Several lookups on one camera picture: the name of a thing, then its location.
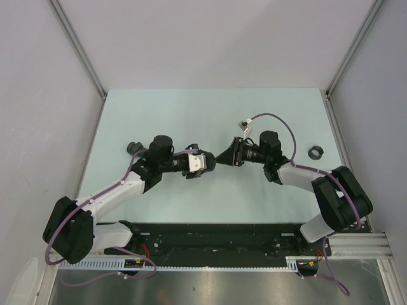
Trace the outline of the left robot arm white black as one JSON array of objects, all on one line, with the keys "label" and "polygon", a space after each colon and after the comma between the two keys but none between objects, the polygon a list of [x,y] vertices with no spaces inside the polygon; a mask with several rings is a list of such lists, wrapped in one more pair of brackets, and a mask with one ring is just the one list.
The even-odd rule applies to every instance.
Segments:
[{"label": "left robot arm white black", "polygon": [[109,248],[135,253],[141,239],[127,221],[101,224],[100,220],[124,202],[155,187],[165,173],[179,172],[186,179],[195,179],[216,167],[214,155],[197,144],[174,152],[173,141],[166,135],[156,136],[149,147],[132,142],[127,151],[132,159],[122,178],[88,196],[75,200],[64,196],[56,202],[43,233],[47,265],[58,264],[51,260],[51,252],[70,264],[91,252]]}]

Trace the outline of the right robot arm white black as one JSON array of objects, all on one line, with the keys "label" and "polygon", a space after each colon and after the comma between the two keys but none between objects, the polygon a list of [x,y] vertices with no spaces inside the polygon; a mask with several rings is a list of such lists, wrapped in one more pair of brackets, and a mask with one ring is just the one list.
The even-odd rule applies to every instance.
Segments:
[{"label": "right robot arm white black", "polygon": [[339,233],[352,224],[361,225],[361,218],[373,211],[373,204],[346,166],[331,172],[297,165],[283,155],[278,133],[262,132],[259,144],[235,137],[230,146],[216,157],[216,163],[242,166],[245,162],[263,165],[269,182],[294,186],[315,194],[320,214],[300,227],[293,239],[297,253],[308,255],[316,241]]}]

